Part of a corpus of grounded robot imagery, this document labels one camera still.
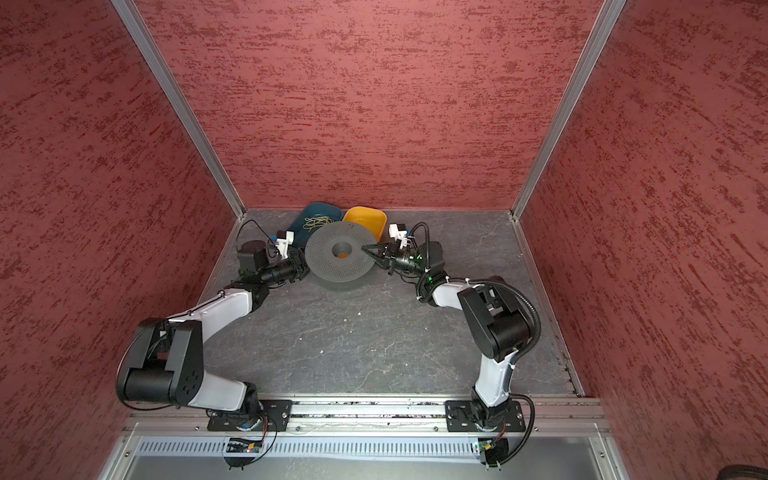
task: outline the gray spool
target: gray spool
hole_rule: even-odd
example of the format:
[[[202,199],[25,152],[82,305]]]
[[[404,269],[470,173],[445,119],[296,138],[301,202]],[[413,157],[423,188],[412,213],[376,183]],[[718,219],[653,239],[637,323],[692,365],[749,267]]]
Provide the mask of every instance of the gray spool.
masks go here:
[[[306,242],[304,255],[312,273],[332,283],[352,282],[368,273],[373,258],[360,247],[376,243],[376,238],[363,225],[352,222],[328,223],[315,230]],[[337,255],[347,253],[339,258]]]

